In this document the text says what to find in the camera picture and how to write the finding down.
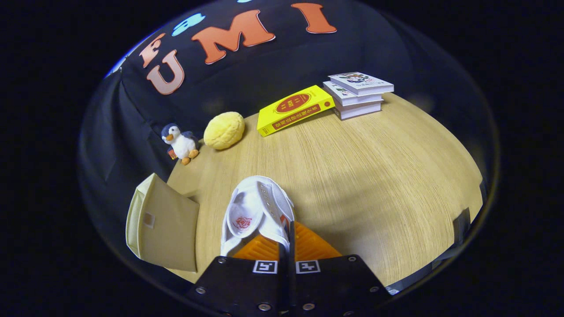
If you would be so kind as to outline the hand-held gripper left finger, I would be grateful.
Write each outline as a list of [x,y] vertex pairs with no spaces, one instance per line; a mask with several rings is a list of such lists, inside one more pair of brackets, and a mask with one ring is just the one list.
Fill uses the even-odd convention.
[[230,317],[280,317],[288,314],[285,248],[262,235],[234,254],[218,256],[194,283],[187,297]]

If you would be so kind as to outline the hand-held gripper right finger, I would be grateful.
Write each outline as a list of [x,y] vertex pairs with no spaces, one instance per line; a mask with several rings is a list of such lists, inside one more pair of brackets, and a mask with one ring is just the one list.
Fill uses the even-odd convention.
[[289,315],[374,317],[392,296],[357,254],[296,261],[295,223],[290,225]]

